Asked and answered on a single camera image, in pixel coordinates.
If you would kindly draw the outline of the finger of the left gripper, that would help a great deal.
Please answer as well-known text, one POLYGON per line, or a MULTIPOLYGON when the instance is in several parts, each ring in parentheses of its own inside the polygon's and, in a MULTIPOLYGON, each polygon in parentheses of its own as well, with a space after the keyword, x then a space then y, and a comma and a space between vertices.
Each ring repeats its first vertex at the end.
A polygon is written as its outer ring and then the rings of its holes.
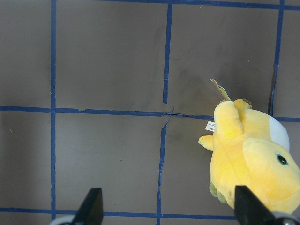
POLYGON ((275 216, 247 186, 235 187, 234 214, 240 225, 275 224, 275 216))
POLYGON ((91 188, 80 205, 73 225, 100 225, 103 222, 102 188, 91 188))

